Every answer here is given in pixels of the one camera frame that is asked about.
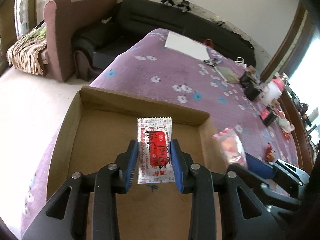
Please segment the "white red snack packet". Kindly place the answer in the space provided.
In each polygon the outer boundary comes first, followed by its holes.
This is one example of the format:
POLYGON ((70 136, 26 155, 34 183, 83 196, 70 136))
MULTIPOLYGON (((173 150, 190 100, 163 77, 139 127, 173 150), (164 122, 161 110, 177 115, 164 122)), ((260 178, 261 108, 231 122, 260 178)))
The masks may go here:
POLYGON ((137 119, 138 184, 175 181, 170 157, 171 134, 171 118, 137 119))

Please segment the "black marker pen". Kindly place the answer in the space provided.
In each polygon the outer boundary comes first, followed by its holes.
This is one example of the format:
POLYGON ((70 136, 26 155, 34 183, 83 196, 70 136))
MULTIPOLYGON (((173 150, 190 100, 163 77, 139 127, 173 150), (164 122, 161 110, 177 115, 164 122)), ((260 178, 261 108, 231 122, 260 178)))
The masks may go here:
POLYGON ((218 64, 222 63, 223 61, 221 59, 213 58, 213 59, 204 60, 203 62, 211 67, 215 67, 218 64))

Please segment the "pink snack packet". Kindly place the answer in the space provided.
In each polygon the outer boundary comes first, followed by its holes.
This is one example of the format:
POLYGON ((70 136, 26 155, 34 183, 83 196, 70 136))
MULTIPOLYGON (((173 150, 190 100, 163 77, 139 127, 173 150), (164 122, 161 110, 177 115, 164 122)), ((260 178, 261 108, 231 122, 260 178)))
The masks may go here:
POLYGON ((239 164, 248 168, 243 145, 234 129, 226 128, 213 135, 213 138, 218 142, 220 153, 227 167, 231 164, 239 164))

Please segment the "purple floral tablecloth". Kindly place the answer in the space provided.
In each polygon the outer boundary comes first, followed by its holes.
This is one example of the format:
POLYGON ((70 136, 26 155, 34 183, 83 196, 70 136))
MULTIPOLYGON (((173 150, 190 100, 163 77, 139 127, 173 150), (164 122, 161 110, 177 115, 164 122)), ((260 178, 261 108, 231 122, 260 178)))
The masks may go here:
MULTIPOLYGON (((273 134, 265 127, 259 116, 262 104, 250 102, 239 84, 223 81, 217 71, 203 61, 165 48, 168 33, 165 29, 148 33, 116 57, 89 87, 206 112, 216 133, 234 129, 245 153, 257 159, 265 153, 269 142, 275 146, 289 144, 282 133, 273 134)), ((132 184, 134 181, 138 182, 137 162, 132 184)), ((221 197, 218 193, 214 197, 218 228, 221 227, 221 197)), ((90 194, 86 239, 92 239, 93 198, 94 194, 90 194)))

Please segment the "brown cardboard tray box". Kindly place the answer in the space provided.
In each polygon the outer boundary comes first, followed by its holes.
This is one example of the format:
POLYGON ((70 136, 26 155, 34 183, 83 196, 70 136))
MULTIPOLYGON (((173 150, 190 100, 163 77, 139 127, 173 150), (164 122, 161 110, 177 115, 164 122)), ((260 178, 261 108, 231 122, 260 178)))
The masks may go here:
MULTIPOLYGON (((83 87, 67 111, 50 163, 47 196, 74 172, 90 174, 115 161, 137 138, 141 117, 171 117, 172 138, 194 162, 223 173, 224 162, 213 135, 216 127, 206 112, 113 91, 83 87)), ((188 239, 192 196, 174 183, 152 190, 133 182, 116 196, 121 239, 188 239)))

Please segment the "olive notebook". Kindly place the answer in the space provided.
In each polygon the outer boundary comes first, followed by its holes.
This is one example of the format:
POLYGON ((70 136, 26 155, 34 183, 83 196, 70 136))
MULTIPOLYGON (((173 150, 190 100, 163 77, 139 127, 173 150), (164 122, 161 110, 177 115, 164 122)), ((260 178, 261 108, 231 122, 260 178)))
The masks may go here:
POLYGON ((227 67, 216 67, 217 73, 223 78, 227 83, 239 83, 240 80, 237 75, 227 67))

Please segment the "black container with pink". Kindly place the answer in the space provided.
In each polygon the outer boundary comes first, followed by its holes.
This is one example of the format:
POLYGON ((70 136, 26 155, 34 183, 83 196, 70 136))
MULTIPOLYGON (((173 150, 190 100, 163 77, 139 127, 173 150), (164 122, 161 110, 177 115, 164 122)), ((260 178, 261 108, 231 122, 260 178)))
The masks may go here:
POLYGON ((277 115, 275 114, 272 107, 266 107, 261 113, 260 113, 260 119, 262 120, 263 124, 268 127, 274 120, 276 119, 277 115))

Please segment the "black sofa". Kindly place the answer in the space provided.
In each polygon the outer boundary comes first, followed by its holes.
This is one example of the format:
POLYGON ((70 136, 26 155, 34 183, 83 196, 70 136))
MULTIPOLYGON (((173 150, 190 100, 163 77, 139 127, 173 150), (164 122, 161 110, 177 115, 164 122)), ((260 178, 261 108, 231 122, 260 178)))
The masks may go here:
POLYGON ((85 81, 98 76, 121 53, 155 29, 167 29, 198 42, 213 42, 213 48, 229 59, 243 57, 256 66, 253 45, 221 24, 189 13, 182 2, 177 7, 148 0, 123 0, 72 38, 76 77, 85 81))

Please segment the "dark red snack bag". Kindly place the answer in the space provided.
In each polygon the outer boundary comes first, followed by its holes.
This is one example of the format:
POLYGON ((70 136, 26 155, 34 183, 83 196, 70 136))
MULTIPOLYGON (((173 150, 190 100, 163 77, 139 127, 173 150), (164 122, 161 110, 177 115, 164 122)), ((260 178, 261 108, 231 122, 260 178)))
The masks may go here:
POLYGON ((273 162, 275 158, 275 153, 270 143, 267 144, 267 149, 265 152, 265 161, 266 162, 273 162))

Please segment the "pink water bottle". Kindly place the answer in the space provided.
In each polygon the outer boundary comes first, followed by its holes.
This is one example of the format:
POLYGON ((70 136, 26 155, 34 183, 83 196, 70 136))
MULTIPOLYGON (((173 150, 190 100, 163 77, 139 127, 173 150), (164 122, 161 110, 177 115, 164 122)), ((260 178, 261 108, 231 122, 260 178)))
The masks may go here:
POLYGON ((285 82, 282 77, 280 77, 280 76, 276 77, 276 78, 272 79, 271 81, 278 87, 278 89, 281 92, 283 92, 284 87, 285 87, 285 82))

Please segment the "black cup holder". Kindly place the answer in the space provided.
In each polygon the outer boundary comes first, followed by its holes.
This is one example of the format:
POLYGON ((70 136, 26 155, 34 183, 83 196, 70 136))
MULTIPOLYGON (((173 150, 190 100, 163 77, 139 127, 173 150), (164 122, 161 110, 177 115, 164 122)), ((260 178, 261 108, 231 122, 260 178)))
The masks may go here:
POLYGON ((244 94, 249 101, 254 101, 260 95, 261 88, 259 82, 251 72, 245 71, 239 81, 244 89, 244 94))

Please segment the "white paper sheet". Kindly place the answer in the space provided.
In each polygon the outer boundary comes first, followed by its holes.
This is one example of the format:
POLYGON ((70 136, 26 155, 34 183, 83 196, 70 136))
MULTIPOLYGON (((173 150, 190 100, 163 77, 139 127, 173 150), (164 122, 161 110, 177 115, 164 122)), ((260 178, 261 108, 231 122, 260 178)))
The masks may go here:
POLYGON ((205 45, 173 31, 168 33, 164 47, 178 51, 200 61, 210 59, 205 45))

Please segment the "white crumpled cloth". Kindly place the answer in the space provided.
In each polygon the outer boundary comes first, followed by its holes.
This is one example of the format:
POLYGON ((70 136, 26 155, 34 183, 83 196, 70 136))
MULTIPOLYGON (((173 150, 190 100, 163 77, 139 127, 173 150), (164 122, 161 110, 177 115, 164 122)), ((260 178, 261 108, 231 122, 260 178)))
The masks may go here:
POLYGON ((277 118, 277 122, 279 127, 285 132, 285 133, 291 133, 295 130, 295 126, 289 122, 286 118, 277 118))

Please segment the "patterned brown blanket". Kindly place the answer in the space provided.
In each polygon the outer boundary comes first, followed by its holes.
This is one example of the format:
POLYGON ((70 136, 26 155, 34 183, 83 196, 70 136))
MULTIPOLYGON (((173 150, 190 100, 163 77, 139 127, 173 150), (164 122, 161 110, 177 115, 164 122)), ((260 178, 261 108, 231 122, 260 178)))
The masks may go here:
POLYGON ((44 76, 45 70, 39 61, 40 52, 47 48, 47 25, 35 27, 7 50, 9 66, 18 70, 44 76))

